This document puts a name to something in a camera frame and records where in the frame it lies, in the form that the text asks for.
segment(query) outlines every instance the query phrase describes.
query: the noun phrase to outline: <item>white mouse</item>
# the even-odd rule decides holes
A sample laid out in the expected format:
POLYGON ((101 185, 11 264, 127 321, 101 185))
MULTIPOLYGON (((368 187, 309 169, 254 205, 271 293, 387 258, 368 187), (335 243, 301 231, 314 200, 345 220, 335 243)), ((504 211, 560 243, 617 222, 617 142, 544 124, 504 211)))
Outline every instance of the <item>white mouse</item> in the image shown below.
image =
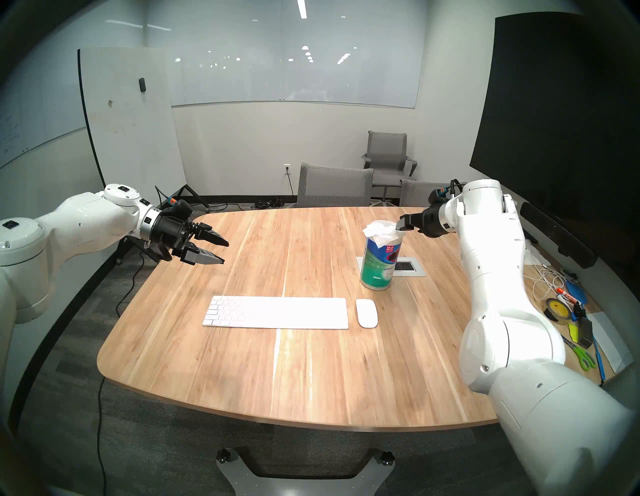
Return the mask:
POLYGON ((378 311, 373 300, 356 300, 356 311, 358 312, 358 323, 362 327, 372 328, 378 325, 378 311))

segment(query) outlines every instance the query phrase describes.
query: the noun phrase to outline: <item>chair backrest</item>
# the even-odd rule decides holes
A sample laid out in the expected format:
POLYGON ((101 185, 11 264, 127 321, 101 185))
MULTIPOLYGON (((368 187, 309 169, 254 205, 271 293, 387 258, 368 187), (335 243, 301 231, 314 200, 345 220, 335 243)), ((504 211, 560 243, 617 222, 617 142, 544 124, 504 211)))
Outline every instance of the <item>chair backrest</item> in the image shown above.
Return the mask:
POLYGON ((367 158, 371 168, 403 170, 406 159, 406 133, 369 131, 367 158))
POLYGON ((402 181, 401 207, 428 207, 429 195, 434 189, 449 186, 446 182, 402 181))
POLYGON ((302 162, 298 207, 368 207, 373 169, 339 169, 302 162))

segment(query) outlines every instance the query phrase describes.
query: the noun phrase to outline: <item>screw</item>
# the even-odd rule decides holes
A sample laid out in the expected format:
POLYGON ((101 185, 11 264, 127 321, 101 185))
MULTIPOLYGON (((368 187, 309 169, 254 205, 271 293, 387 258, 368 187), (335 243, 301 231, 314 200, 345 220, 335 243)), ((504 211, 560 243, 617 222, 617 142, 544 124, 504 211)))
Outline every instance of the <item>screw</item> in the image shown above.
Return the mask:
POLYGON ((229 453, 228 449, 221 449, 216 454, 216 460, 218 460, 220 463, 231 461, 231 453, 229 453))
POLYGON ((382 462, 382 465, 386 467, 393 465, 395 460, 396 457, 390 451, 385 451, 380 455, 380 461, 382 462))

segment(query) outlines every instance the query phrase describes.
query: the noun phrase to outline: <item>whiteboard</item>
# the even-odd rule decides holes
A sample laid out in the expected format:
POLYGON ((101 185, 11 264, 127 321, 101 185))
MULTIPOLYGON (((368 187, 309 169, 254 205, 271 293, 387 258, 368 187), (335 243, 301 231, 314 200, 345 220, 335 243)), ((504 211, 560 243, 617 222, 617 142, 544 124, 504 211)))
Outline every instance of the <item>whiteboard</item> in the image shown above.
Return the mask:
POLYGON ((0 167, 84 127, 78 48, 141 47, 144 18, 137 0, 108 0, 76 15, 27 55, 0 89, 0 167))
POLYGON ((186 184, 164 67, 164 51, 79 51, 87 130, 106 184, 119 182, 157 203, 186 184), (146 92, 138 80, 144 77, 146 92))
POLYGON ((301 19, 295 0, 149 2, 147 22, 162 29, 149 29, 147 43, 166 51, 172 105, 298 100, 415 107, 426 0, 305 5, 301 19))

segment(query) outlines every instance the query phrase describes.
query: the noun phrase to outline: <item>gray carpet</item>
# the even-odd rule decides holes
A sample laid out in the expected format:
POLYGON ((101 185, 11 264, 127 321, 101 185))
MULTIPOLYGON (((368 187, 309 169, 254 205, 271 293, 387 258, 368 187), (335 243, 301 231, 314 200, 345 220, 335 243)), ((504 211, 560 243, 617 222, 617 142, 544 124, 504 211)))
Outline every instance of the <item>gray carpet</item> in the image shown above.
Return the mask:
MULTIPOLYGON (((38 374, 20 421, 19 442, 46 481, 86 496, 102 494, 95 360, 140 262, 137 250, 129 252, 73 318, 38 374)), ((145 257, 121 311, 154 265, 145 257)), ((369 449, 392 451, 396 468, 379 496, 534 494, 498 425, 428 433, 287 428, 164 404, 108 381, 102 411, 108 495, 231 496, 215 465, 222 447, 238 448, 258 475, 301 477, 351 476, 369 449)))

